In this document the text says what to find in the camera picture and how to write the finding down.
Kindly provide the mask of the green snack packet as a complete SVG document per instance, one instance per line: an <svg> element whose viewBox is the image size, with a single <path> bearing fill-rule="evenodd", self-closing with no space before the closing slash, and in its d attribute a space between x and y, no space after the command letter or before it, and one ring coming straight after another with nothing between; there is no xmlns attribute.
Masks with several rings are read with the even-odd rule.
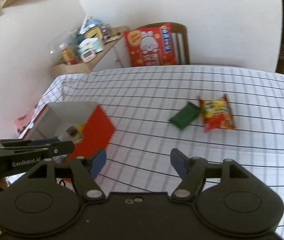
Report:
<svg viewBox="0 0 284 240"><path fill-rule="evenodd" d="M178 113L169 119L169 122L182 131L196 120L199 114L200 108L188 101L186 105L178 111Z"/></svg>

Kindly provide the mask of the red orange chip bag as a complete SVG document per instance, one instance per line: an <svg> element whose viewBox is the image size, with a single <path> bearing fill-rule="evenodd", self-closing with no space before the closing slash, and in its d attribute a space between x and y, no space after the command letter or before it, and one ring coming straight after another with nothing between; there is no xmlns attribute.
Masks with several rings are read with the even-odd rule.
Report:
<svg viewBox="0 0 284 240"><path fill-rule="evenodd" d="M218 100L198 98L198 102L206 132L216 128L235 129L235 121L226 94Z"/></svg>

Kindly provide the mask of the tissue box pack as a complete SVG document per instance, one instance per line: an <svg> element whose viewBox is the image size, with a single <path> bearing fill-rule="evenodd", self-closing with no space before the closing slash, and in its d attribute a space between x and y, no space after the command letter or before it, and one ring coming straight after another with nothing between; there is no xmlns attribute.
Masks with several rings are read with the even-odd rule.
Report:
<svg viewBox="0 0 284 240"><path fill-rule="evenodd" d="M93 50L94 53L103 51L103 42L99 38L87 38L83 40L79 45L79 53L83 54L87 50Z"/></svg>

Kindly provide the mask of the white black grid tablecloth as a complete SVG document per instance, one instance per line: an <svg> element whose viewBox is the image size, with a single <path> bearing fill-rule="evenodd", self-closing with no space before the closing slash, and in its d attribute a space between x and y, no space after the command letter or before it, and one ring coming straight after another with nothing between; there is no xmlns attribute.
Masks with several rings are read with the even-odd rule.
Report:
<svg viewBox="0 0 284 240"><path fill-rule="evenodd" d="M50 102L81 101L98 103L115 126L97 178L105 192L172 192L177 148L211 163L237 161L284 202L284 75L191 65L68 74L32 117ZM284 239L284 213L277 233Z"/></svg>

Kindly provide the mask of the red rabbit cushion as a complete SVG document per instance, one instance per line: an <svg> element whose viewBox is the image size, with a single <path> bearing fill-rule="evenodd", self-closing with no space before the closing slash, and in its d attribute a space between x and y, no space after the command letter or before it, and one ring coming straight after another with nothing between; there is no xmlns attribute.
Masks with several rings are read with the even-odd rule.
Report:
<svg viewBox="0 0 284 240"><path fill-rule="evenodd" d="M124 38L132 67L177 64L169 23L125 31Z"/></svg>

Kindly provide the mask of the wooden chair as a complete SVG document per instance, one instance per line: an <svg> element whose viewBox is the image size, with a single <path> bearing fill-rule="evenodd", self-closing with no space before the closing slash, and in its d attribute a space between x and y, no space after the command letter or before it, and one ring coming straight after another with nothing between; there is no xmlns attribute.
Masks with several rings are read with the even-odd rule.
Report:
<svg viewBox="0 0 284 240"><path fill-rule="evenodd" d="M187 28L176 22L169 22L169 24L171 25L171 40L176 59L173 65L188 65L190 64L190 52Z"/></svg>

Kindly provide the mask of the yellow snack packet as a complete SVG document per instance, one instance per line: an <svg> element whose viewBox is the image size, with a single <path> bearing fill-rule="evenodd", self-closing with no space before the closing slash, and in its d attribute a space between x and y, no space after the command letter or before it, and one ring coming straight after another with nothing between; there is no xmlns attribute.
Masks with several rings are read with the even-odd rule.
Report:
<svg viewBox="0 0 284 240"><path fill-rule="evenodd" d="M85 128L85 124L76 125L76 128L77 128L78 133L82 133L83 129Z"/></svg>

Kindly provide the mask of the clear glass jar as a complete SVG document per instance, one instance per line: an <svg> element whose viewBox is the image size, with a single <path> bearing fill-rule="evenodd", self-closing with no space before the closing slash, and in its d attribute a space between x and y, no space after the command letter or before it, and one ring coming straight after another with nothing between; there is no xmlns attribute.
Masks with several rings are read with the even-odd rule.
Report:
<svg viewBox="0 0 284 240"><path fill-rule="evenodd" d="M49 57L54 66L65 62L62 56L62 48L69 48L76 54L75 36L71 31L65 31L47 45Z"/></svg>

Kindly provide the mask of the white digital timer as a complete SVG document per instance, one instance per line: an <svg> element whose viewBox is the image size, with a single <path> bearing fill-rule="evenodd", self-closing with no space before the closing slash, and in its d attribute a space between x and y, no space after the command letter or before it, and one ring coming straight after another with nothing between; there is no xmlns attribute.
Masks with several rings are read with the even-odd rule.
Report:
<svg viewBox="0 0 284 240"><path fill-rule="evenodd" d="M93 60L96 57L96 53L94 50L87 50L87 51L84 51L80 55L80 57L84 63L88 63L89 61Z"/></svg>

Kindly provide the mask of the pink patterned cloth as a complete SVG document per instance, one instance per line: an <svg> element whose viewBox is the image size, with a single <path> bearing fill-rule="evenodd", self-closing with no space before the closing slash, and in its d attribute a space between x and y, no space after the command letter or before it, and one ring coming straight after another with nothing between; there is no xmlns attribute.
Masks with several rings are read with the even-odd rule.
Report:
<svg viewBox="0 0 284 240"><path fill-rule="evenodd" d="M16 118L13 121L16 134L20 135L26 129L26 127L29 125L29 123L31 122L34 116L35 110L36 110L36 106L30 109L26 115Z"/></svg>

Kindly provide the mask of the orange drink bottle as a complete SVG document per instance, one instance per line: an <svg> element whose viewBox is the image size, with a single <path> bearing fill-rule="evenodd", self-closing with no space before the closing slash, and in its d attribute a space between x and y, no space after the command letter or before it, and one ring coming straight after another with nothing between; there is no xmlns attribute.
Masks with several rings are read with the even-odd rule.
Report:
<svg viewBox="0 0 284 240"><path fill-rule="evenodd" d="M66 62L66 64L75 65L79 63L75 52L69 45L66 45L65 43L63 43L59 45L59 48L60 48L61 55L64 61Z"/></svg>

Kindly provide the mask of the red and white cardboard box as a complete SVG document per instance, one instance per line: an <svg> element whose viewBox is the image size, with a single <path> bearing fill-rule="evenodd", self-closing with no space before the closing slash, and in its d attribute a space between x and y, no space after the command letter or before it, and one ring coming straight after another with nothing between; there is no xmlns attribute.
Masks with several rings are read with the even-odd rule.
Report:
<svg viewBox="0 0 284 240"><path fill-rule="evenodd" d="M50 102L36 115L20 138L72 141L74 151L65 158L69 161L79 156L90 157L97 150L106 148L114 132L115 126L97 102Z"/></svg>

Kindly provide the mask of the small brown chocolate cake pack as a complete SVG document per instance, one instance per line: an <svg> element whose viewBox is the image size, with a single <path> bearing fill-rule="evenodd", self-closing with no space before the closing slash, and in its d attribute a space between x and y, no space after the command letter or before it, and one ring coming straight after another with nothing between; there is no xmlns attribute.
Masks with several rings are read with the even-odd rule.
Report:
<svg viewBox="0 0 284 240"><path fill-rule="evenodd" d="M78 133L78 131L77 131L76 126L71 126L71 127L69 127L69 128L66 130L66 134L67 134L68 136L70 136L71 138L74 138L74 137L76 137L79 133Z"/></svg>

